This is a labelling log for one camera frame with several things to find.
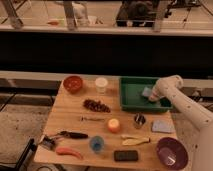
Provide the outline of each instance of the wooden table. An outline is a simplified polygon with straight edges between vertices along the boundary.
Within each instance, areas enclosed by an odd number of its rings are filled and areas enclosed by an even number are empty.
[[[111,108],[111,113],[92,112],[85,109],[82,104],[85,99],[101,100]],[[84,88],[75,95],[68,93],[61,84],[56,96],[55,103],[49,114],[44,134],[54,134],[62,130],[87,133],[89,137],[100,135],[105,140],[104,149],[100,154],[95,154],[89,147],[89,140],[63,139],[58,143],[61,147],[70,147],[80,152],[84,159],[79,160],[74,156],[59,156],[53,151],[38,146],[35,162],[57,163],[71,165],[85,165],[98,167],[114,167],[129,169],[150,169],[167,170],[159,161],[156,155],[156,144],[162,137],[174,137],[176,133],[164,134],[151,132],[151,123],[156,120],[164,120],[173,124],[170,112],[163,114],[145,114],[146,124],[141,129],[133,126],[133,113],[121,111],[119,101],[119,82],[109,80],[107,92],[104,95],[98,94],[95,89],[94,80],[84,79]],[[82,117],[100,118],[104,121],[81,121]],[[121,122],[122,130],[113,134],[106,127],[106,123],[111,118],[118,118]],[[139,134],[150,137],[151,143],[138,146],[122,146],[121,134]],[[138,162],[115,162],[113,159],[114,150],[137,150],[139,152]]]

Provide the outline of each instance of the white cup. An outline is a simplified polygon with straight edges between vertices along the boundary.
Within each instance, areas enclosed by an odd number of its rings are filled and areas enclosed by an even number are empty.
[[[108,85],[108,80],[104,77],[99,77],[95,80],[95,85],[98,93],[105,93]]]

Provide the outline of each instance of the orange bowl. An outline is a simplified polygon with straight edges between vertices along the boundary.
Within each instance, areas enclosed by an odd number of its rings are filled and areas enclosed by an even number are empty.
[[[83,80],[79,76],[69,76],[63,82],[64,88],[74,94],[83,87]]]
[[[110,119],[107,123],[107,127],[110,132],[112,133],[118,133],[121,129],[121,125],[118,119]]]

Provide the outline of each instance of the cable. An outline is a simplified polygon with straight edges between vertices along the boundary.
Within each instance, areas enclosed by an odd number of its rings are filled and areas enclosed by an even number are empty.
[[[14,93],[7,101],[4,103],[4,105],[0,108],[0,112],[5,108],[5,106],[15,97],[17,93]]]
[[[41,170],[41,169],[49,169],[50,171],[53,171],[53,170],[52,170],[50,167],[48,167],[48,166],[41,166],[41,167],[37,168],[36,171],[39,171],[39,170]]]
[[[213,13],[207,8],[207,6],[204,5],[204,3],[203,3],[201,0],[199,0],[199,2],[200,2],[200,4],[202,5],[202,7],[203,7],[211,16],[213,16]]]
[[[11,165],[11,164],[16,165],[16,164],[17,164],[17,162],[16,162],[16,163],[0,162],[0,164],[3,164],[3,165]],[[25,171],[27,171],[27,166],[26,166],[24,163],[22,164],[22,166],[24,166]]]
[[[187,20],[188,20],[188,18],[189,18],[189,14],[190,14],[190,12],[191,12],[191,9],[192,9],[192,8],[187,9],[187,10],[188,10],[188,13],[187,13],[186,17],[183,19],[183,23],[184,23],[183,28],[185,28],[185,26],[186,26],[186,22],[187,22]]]

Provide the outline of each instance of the object on table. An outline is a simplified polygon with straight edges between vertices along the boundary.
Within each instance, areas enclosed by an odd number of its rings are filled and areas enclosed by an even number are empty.
[[[101,93],[101,94],[105,93],[107,85],[108,85],[108,80],[104,77],[98,77],[95,80],[95,86],[98,93]]]
[[[116,150],[114,151],[115,161],[138,161],[138,152],[136,150]]]
[[[44,135],[44,138],[39,143],[42,147],[46,148],[47,150],[53,150],[56,146],[56,142],[54,138],[50,138],[47,135]]]
[[[120,121],[116,118],[110,119],[107,123],[108,130],[112,133],[118,133],[121,129]]]
[[[145,124],[145,122],[146,122],[146,119],[142,114],[138,113],[134,116],[133,123],[136,129],[140,129],[143,126],[143,124]]]
[[[164,137],[160,139],[156,151],[161,163],[169,170],[181,170],[188,163],[185,147],[174,138]]]
[[[59,25],[59,22],[58,22],[58,21],[55,21],[55,20],[52,20],[52,21],[47,22],[47,24],[49,24],[49,25],[51,25],[51,26],[58,26],[58,25]]]
[[[79,132],[69,132],[69,131],[61,131],[58,133],[58,135],[61,135],[66,138],[73,138],[73,139],[86,139],[88,138],[87,134],[79,133]]]
[[[105,119],[97,117],[80,117],[80,121],[95,121],[95,122],[104,122]]]
[[[140,145],[143,143],[151,142],[150,138],[142,137],[139,135],[122,134],[121,138],[124,139],[122,141],[122,145],[125,145],[125,146],[134,146],[134,145]]]
[[[142,97],[149,97],[152,94],[152,89],[149,87],[144,87],[141,96]]]
[[[155,120],[152,124],[152,132],[173,133],[174,127],[162,120]]]
[[[99,153],[104,147],[104,139],[101,136],[94,136],[91,138],[89,146],[95,153]]]
[[[143,111],[164,113],[172,108],[171,102],[162,98],[158,102],[150,102],[148,98],[141,97],[145,87],[153,87],[158,79],[154,77],[120,77],[120,105],[124,111]]]
[[[72,156],[77,157],[80,160],[83,160],[83,156],[81,155],[81,153],[79,153],[71,148],[68,148],[68,147],[57,147],[55,149],[55,152],[58,155],[72,155]]]
[[[84,100],[83,106],[93,112],[108,112],[110,113],[110,108],[102,104],[101,101],[95,101],[92,99]]]
[[[71,94],[77,93],[83,87],[83,80],[79,76],[69,76],[63,81],[64,88]]]

